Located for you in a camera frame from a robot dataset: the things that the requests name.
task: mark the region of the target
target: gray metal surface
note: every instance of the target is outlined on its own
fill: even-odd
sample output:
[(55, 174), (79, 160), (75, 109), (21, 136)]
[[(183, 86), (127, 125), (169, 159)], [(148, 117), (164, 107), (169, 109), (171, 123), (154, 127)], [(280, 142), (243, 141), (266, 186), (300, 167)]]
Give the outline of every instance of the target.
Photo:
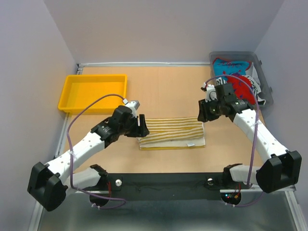
[[(243, 203), (259, 192), (243, 194)], [(293, 231), (294, 220), (284, 192), (266, 194), (249, 207), (219, 201), (136, 201), (115, 210), (98, 210), (75, 193), (52, 212), (43, 211), (40, 231)]]
[(303, 212), (296, 200), (294, 192), (285, 191), (284, 193), (288, 200), (289, 207), (290, 207), (297, 230), (308, 231), (308, 227), (307, 227)]

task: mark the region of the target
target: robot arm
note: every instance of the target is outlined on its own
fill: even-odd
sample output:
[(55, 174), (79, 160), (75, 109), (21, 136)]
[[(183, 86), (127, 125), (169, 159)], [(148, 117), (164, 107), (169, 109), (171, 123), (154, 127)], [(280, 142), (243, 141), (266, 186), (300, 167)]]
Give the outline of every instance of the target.
[[(212, 121), (221, 115), (235, 123), (252, 142), (255, 132), (256, 112), (246, 100), (234, 94), (232, 84), (218, 86), (204, 84), (201, 88), (206, 98), (199, 101), (198, 120)], [(262, 167), (253, 167), (251, 182), (267, 193), (296, 184), (298, 181), (301, 156), (297, 151), (290, 152), (279, 143), (260, 120), (257, 121), (256, 150), (263, 161)], [(224, 181), (246, 182), (249, 166), (242, 164), (224, 168)]]
[[(28, 192), (47, 211), (57, 208), (67, 194), (74, 190), (70, 187), (70, 171), (74, 171), (91, 156), (118, 140), (120, 135), (127, 137), (145, 137), (149, 130), (145, 124), (144, 115), (137, 117), (138, 101), (132, 101), (125, 106), (118, 106), (113, 115), (91, 129), (91, 131), (73, 147), (73, 169), (70, 168), (70, 150), (49, 161), (41, 162), (32, 168), (28, 184)], [(74, 174), (74, 185), (86, 188), (96, 185), (102, 176), (102, 168), (91, 167)]]

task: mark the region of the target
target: tan tabletop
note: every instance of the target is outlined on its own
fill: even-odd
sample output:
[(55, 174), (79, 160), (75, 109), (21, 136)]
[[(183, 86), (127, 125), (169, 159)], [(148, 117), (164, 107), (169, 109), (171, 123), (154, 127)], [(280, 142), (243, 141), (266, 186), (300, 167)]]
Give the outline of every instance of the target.
[[(197, 117), (210, 67), (85, 67), (83, 74), (127, 74), (127, 99), (139, 100), (138, 113), (146, 118)], [(82, 115), (70, 131), (73, 145), (108, 116)], [(205, 148), (141, 151), (135, 138), (122, 136), (77, 171), (98, 164), (110, 173), (222, 172), (229, 164), (249, 164), (252, 144), (228, 118), (205, 123), (205, 142)], [(254, 166), (261, 165), (256, 152)]]

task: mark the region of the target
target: folded cloth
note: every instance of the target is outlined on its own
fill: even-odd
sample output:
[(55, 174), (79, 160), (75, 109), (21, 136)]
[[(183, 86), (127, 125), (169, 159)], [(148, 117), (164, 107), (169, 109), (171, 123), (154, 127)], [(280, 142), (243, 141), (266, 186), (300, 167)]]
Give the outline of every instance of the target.
[(205, 146), (204, 126), (196, 117), (145, 120), (150, 134), (138, 138), (140, 149), (182, 149)]

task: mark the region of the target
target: yellow plastic bin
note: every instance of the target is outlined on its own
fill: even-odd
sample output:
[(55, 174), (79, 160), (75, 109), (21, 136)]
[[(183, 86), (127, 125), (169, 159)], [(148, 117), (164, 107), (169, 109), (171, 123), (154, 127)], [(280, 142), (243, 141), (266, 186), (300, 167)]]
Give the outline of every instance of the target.
[[(106, 94), (126, 97), (127, 75), (70, 75), (66, 77), (58, 108), (77, 114)], [(90, 107), (87, 114), (111, 114), (122, 100), (110, 96)]]

